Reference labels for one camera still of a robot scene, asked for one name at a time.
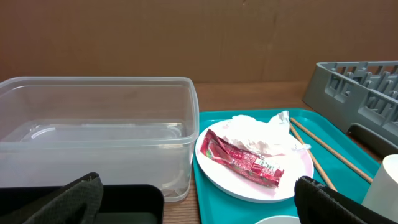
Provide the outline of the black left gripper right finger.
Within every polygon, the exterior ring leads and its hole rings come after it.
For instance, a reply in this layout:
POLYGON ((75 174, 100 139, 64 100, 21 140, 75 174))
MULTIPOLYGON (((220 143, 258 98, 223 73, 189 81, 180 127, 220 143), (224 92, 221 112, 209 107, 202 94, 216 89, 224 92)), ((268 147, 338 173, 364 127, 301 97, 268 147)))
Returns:
POLYGON ((308 176, 294 187, 301 224, 397 224, 308 176))

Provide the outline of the white paper cup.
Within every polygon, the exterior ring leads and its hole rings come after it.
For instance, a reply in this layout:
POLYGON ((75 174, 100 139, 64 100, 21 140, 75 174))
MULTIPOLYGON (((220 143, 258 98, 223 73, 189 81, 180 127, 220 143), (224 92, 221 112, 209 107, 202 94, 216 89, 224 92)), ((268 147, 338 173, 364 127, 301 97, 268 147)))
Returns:
POLYGON ((373 178, 362 205, 397 222, 397 154, 386 156, 373 178))

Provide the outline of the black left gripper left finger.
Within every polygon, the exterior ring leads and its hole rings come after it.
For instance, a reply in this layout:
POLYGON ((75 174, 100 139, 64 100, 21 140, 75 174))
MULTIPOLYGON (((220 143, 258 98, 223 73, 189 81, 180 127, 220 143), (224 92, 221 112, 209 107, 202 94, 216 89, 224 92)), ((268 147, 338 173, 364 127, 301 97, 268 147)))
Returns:
POLYGON ((1 223, 93 223, 102 198, 95 172, 62 187, 2 188, 1 223))

